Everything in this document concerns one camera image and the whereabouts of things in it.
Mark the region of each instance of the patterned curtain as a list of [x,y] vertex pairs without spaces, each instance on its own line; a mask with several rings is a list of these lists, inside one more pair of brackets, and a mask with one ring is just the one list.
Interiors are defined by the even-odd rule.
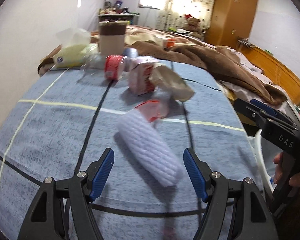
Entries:
[[214,0],[166,0],[156,28],[165,31],[169,27],[179,29],[186,23],[185,14],[200,19],[202,28],[209,28],[213,4]]

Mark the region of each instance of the orange and white box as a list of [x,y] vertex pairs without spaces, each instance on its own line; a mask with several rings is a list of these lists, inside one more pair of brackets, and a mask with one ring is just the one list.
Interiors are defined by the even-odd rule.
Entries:
[[160,61],[153,57],[136,57],[131,59],[129,88],[137,96],[154,91],[149,81],[154,65]]

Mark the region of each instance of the brown lid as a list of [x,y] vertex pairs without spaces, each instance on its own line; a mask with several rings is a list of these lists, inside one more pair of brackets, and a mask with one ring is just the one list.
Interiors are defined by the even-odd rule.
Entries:
[[100,35],[125,35],[126,21],[99,22]]

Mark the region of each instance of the blanket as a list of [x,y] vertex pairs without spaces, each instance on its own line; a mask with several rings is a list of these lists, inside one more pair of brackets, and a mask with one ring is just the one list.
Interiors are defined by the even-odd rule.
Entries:
[[[173,37],[176,39],[176,44],[164,49],[155,42],[155,36]],[[98,32],[93,32],[91,42],[97,43],[98,38]],[[243,87],[271,105],[281,105],[287,100],[282,91],[268,84],[263,84],[258,78],[242,68],[239,57],[224,46],[208,46],[192,37],[134,25],[127,26],[125,43],[127,47],[137,49],[139,55],[142,56],[186,63],[205,69],[216,80]],[[51,58],[60,49],[60,46],[56,48],[45,60]]]

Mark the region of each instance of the blue gripper pad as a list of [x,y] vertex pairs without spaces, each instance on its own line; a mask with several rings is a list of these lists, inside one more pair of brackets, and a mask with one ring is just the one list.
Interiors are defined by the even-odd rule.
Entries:
[[197,194],[198,198],[201,198],[201,200],[205,202],[208,198],[208,194],[206,192],[206,181],[201,175],[196,162],[187,149],[183,152],[183,163],[185,164],[195,193]]
[[267,114],[276,117],[277,116],[277,112],[275,109],[273,109],[272,107],[265,105],[264,103],[258,101],[257,99],[252,99],[250,101],[250,103],[254,106],[257,106],[259,108],[261,108],[263,111],[265,111]]
[[100,197],[103,188],[106,184],[110,171],[112,169],[114,163],[114,152],[111,149],[105,159],[103,160],[99,170],[97,171],[96,175],[92,181],[92,190],[89,195],[90,201],[93,202],[96,200],[97,197]]

